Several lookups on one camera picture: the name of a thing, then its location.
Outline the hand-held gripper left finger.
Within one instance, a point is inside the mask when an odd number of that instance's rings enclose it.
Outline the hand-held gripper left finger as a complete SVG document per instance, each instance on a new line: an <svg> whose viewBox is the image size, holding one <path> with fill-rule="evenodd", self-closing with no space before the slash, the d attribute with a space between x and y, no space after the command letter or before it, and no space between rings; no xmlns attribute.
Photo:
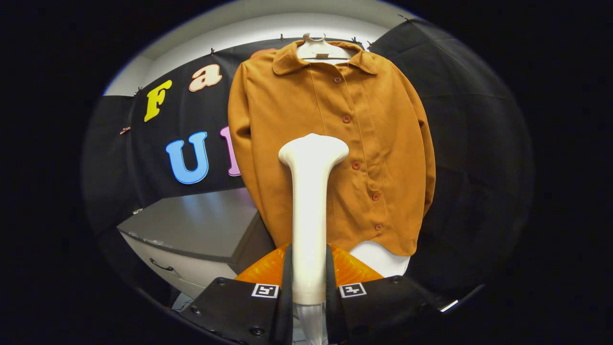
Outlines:
<svg viewBox="0 0 613 345"><path fill-rule="evenodd" d="M284 245L236 279L217 277L180 317L207 345L289 345L293 342L292 247Z"/></svg>

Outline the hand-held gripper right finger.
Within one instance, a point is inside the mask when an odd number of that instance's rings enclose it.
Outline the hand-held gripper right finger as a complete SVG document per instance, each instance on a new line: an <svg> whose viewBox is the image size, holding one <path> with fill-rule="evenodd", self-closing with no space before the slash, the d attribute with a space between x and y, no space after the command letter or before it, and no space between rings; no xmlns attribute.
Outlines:
<svg viewBox="0 0 613 345"><path fill-rule="evenodd" d="M331 244L326 275L331 344L407 345L410 336L442 318L442 295L407 276L383 277Z"/></svg>

